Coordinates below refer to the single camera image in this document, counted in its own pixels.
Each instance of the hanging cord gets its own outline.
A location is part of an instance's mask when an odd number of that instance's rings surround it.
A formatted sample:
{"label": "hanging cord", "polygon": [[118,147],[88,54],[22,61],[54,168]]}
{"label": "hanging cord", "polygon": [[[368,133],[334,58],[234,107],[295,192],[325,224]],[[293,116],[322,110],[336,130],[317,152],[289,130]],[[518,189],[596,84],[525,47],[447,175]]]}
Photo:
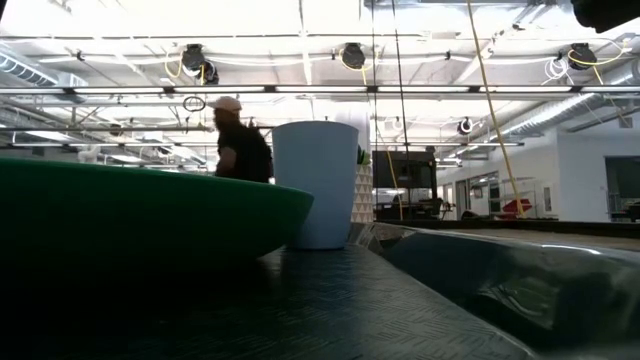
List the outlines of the hanging cord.
{"label": "hanging cord", "polygon": [[[373,1],[371,3],[371,46],[372,49],[374,51],[374,54],[376,54],[376,22],[375,22],[375,13],[376,13],[376,2]],[[376,61],[374,60],[373,62],[373,85],[377,85],[378,84],[378,78],[377,78],[377,72],[376,72]],[[365,86],[367,86],[367,74],[366,71],[368,69],[363,68],[362,69],[362,81],[364,83]],[[369,104],[371,104],[371,99],[369,97],[369,92],[367,91],[367,102]],[[396,189],[396,195],[398,196],[398,210],[400,211],[400,221],[404,220],[404,213],[402,210],[402,201],[400,199],[400,191],[398,190],[398,182],[396,180],[396,174],[393,171],[393,161],[391,161],[391,153],[389,152],[389,148],[384,144],[384,139],[382,138],[382,134],[380,133],[380,127],[378,127],[378,93],[374,92],[373,93],[373,123],[374,123],[374,127],[375,127],[375,131],[376,131],[376,143],[375,143],[375,149],[376,151],[378,151],[378,138],[380,139],[380,141],[382,142],[383,146],[385,147],[386,153],[387,153],[387,161],[389,161],[389,169],[391,169],[391,179],[393,180],[393,186]],[[374,177],[376,179],[376,184],[380,184],[380,179],[378,178],[378,167],[376,167],[376,172],[374,174]],[[376,189],[376,209],[378,207],[378,189]]]}
{"label": "hanging cord", "polygon": [[[362,69],[362,80],[364,82],[364,86],[367,86],[367,76],[365,75],[365,69]],[[373,69],[373,83],[376,83],[376,70],[375,68]],[[371,101],[371,99],[369,98],[369,92],[367,92],[367,100]],[[398,195],[398,207],[400,209],[400,220],[403,220],[403,213],[402,213],[402,201],[400,201],[400,190],[398,189],[398,181],[396,180],[396,174],[393,171],[393,161],[391,160],[391,153],[389,152],[389,147],[387,147],[387,145],[384,143],[384,139],[382,138],[382,134],[380,133],[380,128],[378,128],[378,102],[377,100],[374,100],[374,107],[375,107],[375,114],[374,114],[374,122],[376,124],[376,150],[378,149],[378,136],[380,136],[380,141],[382,142],[382,146],[385,147],[386,149],[386,153],[387,153],[387,160],[389,161],[389,169],[391,169],[391,179],[393,180],[393,187],[396,189],[396,194]],[[378,198],[378,191],[376,190],[376,204],[377,204],[377,198]]]}
{"label": "hanging cord", "polygon": [[200,65],[200,86],[204,86],[204,65]]}
{"label": "hanging cord", "polygon": [[172,78],[180,77],[180,75],[182,74],[182,53],[180,53],[180,63],[178,64],[177,74],[174,74],[171,72],[171,70],[169,70],[169,53],[168,52],[164,60],[164,70],[167,72],[167,75],[169,75]]}
{"label": "hanging cord", "polygon": [[[398,35],[398,22],[396,19],[396,0],[391,0],[391,10],[393,11],[393,27],[395,30],[395,38],[396,38],[396,53],[398,60],[398,80],[400,81],[400,103],[402,105],[402,129],[404,131],[404,146],[407,151],[407,173],[409,173],[409,137],[407,136],[407,122],[406,122],[406,114],[404,108],[404,88],[402,85],[402,64],[400,62],[400,36]],[[411,208],[411,183],[407,183],[407,199],[409,200],[409,209]]]}
{"label": "hanging cord", "polygon": [[476,33],[476,25],[473,21],[473,9],[471,8],[471,0],[467,0],[467,10],[469,10],[469,20],[471,21],[471,30],[473,31],[473,40],[476,45],[476,53],[478,56],[478,62],[480,63],[480,71],[482,72],[482,82],[484,83],[485,94],[487,94],[487,102],[489,103],[489,111],[491,112],[491,120],[493,120],[493,127],[496,129],[496,135],[498,136],[498,142],[502,149],[502,155],[504,156],[504,163],[507,167],[507,173],[509,174],[509,182],[513,188],[513,193],[516,196],[516,204],[518,206],[518,213],[521,217],[525,217],[524,210],[522,208],[522,201],[520,200],[520,192],[516,185],[516,180],[513,178],[513,172],[511,171],[511,163],[509,162],[509,155],[507,154],[507,148],[504,147],[504,141],[502,139],[502,132],[500,126],[498,126],[498,120],[496,119],[496,113],[493,110],[493,103],[491,102],[491,92],[489,91],[489,84],[487,81],[487,72],[484,68],[484,62],[482,60],[482,54],[480,50],[480,43],[478,42],[478,34]]}

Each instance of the red object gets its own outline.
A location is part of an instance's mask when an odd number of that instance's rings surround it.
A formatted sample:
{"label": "red object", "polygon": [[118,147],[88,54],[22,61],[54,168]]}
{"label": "red object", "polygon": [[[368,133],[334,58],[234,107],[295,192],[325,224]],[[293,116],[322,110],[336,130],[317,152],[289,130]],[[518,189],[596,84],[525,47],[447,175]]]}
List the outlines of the red object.
{"label": "red object", "polygon": [[[529,199],[520,199],[520,203],[522,203],[522,210],[524,212],[529,211],[529,209],[533,207]],[[507,205],[502,207],[502,211],[505,212],[505,214],[498,216],[502,220],[515,220],[518,215],[520,215],[518,213],[518,203],[516,200],[508,202]]]}

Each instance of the screen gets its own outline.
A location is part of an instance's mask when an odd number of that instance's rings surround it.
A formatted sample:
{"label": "screen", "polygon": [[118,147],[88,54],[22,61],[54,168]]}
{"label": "screen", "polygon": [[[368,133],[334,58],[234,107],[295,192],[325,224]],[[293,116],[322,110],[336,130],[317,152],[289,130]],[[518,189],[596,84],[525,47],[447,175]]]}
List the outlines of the screen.
{"label": "screen", "polygon": [[[409,153],[408,162],[405,152],[390,151],[389,155],[398,188],[431,188],[432,170],[429,166],[429,155],[433,156],[433,154]],[[374,151],[371,160],[373,161],[373,186],[375,188],[395,188],[387,152]]]}

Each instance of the white wall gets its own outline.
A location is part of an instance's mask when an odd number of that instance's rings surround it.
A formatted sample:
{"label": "white wall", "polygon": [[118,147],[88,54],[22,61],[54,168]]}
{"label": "white wall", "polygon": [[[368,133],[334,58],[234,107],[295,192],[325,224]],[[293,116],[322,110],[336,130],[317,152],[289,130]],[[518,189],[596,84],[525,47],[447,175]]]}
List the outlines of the white wall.
{"label": "white wall", "polygon": [[640,116],[634,117],[633,129],[620,129],[618,122],[612,121],[558,136],[561,220],[610,221],[608,156],[640,156]]}
{"label": "white wall", "polygon": [[[558,212],[555,211],[555,209],[558,209],[557,194],[559,193],[557,134],[554,130],[551,130],[543,137],[525,139],[524,142],[524,147],[507,148],[507,154],[514,177],[533,177],[536,179],[534,183],[525,182],[518,184],[519,189],[532,190],[532,193],[526,197],[530,199],[532,205],[535,204],[536,208],[529,210],[527,214],[534,216],[537,211],[538,217],[557,217]],[[456,181],[494,171],[498,172],[501,181],[509,179],[504,157],[499,148],[490,153],[488,161],[464,161],[462,168],[438,171],[438,185],[446,185],[448,183],[454,183],[455,185]],[[551,199],[554,212],[549,214],[544,213],[543,186],[551,187]],[[533,199],[533,190],[535,190],[535,201]],[[500,196],[512,193],[513,191],[511,190],[510,184],[500,185]],[[453,202],[457,203],[455,191]]]}

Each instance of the fluorescent light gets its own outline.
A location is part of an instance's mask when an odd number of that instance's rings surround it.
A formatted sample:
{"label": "fluorescent light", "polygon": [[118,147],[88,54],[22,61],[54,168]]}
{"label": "fluorescent light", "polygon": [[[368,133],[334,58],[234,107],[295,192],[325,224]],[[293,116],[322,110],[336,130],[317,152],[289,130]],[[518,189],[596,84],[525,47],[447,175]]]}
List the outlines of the fluorescent light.
{"label": "fluorescent light", "polygon": [[15,147],[63,147],[63,144],[59,143],[15,143],[10,144]]}
{"label": "fluorescent light", "polygon": [[200,142],[200,143],[185,142],[185,143],[179,143],[179,144],[182,146],[218,146],[218,143],[215,143],[215,142]]}
{"label": "fluorescent light", "polygon": [[122,162],[142,162],[144,160],[129,155],[109,155],[110,157]]}
{"label": "fluorescent light", "polygon": [[366,92],[366,86],[276,86],[277,92],[292,93],[359,93]]}
{"label": "fluorescent light", "polygon": [[147,147],[147,146],[173,146],[173,143],[120,143],[125,147]]}
{"label": "fluorescent light", "polygon": [[31,88],[5,88],[0,89],[0,94],[10,95],[28,95],[28,94],[64,94],[64,90],[60,88],[45,88],[45,87],[31,87]]}
{"label": "fluorescent light", "polygon": [[456,159],[456,158],[451,158],[451,157],[449,157],[449,158],[444,158],[444,159],[438,159],[438,158],[436,158],[436,162],[460,162],[460,161],[462,161],[462,160],[460,160],[460,159]]}
{"label": "fluorescent light", "polygon": [[264,92],[264,86],[180,86],[177,93],[255,93]]}
{"label": "fluorescent light", "polygon": [[173,80],[171,80],[169,78],[160,78],[160,81],[169,83],[169,84],[171,84],[171,86],[176,86],[176,83],[174,83]]}
{"label": "fluorescent light", "polygon": [[120,144],[118,143],[99,143],[99,144],[79,144],[79,143],[72,143],[72,144],[67,144],[69,146],[100,146],[100,147],[115,147],[115,146],[119,146]]}
{"label": "fluorescent light", "polygon": [[26,131],[26,134],[49,139],[53,141],[69,141],[74,140],[72,137],[55,131]]}
{"label": "fluorescent light", "polygon": [[[380,86],[379,92],[400,92],[400,86]],[[439,93],[439,92],[467,92],[468,86],[403,86],[403,92],[427,92],[427,93]]]}
{"label": "fluorescent light", "polygon": [[76,94],[160,94],[164,92],[161,87],[119,87],[119,88],[75,88]]}
{"label": "fluorescent light", "polygon": [[640,92],[640,86],[585,86],[583,92]]}
{"label": "fluorescent light", "polygon": [[[504,143],[504,146],[524,146],[524,143]],[[498,147],[500,146],[500,143],[477,143],[477,144],[473,144],[473,147],[475,147],[476,149],[478,147]]]}
{"label": "fluorescent light", "polygon": [[[489,86],[489,92],[568,92],[571,86]],[[480,91],[484,92],[484,86],[480,87]]]}

